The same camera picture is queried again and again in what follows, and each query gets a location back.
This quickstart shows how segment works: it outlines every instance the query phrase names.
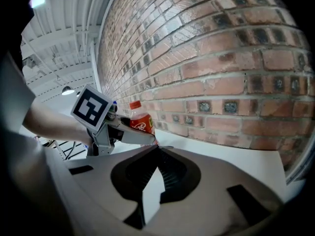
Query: brick wall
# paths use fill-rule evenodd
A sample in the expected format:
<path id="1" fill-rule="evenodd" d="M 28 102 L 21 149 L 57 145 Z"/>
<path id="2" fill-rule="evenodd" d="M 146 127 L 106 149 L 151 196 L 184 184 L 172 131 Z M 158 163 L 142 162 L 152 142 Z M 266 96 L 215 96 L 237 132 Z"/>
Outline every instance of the brick wall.
<path id="1" fill-rule="evenodd" d="M 281 0 L 115 0 L 98 56 L 103 92 L 158 129 L 277 149 L 286 170 L 313 129 L 311 54 Z"/>

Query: red bottle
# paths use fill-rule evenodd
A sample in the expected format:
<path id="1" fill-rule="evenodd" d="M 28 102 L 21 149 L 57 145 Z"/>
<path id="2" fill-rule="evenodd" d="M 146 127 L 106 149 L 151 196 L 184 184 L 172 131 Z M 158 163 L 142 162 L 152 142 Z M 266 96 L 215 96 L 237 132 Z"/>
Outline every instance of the red bottle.
<path id="1" fill-rule="evenodd" d="M 132 110 L 132 114 L 130 118 L 130 127 L 155 135 L 155 129 L 153 127 L 152 117 L 141 106 L 141 102 L 139 100 L 130 102 L 129 106 Z M 158 145 L 158 142 L 156 139 L 152 143 L 152 145 Z"/>

